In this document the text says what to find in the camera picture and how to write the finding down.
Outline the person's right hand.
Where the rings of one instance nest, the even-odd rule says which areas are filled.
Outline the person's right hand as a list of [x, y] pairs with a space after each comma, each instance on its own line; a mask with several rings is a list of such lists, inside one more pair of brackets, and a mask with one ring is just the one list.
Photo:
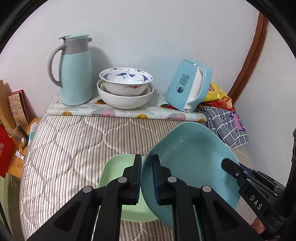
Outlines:
[[255, 218], [253, 223], [251, 224], [251, 227], [258, 233], [261, 234], [265, 231], [265, 226], [263, 223], [260, 221], [258, 217]]

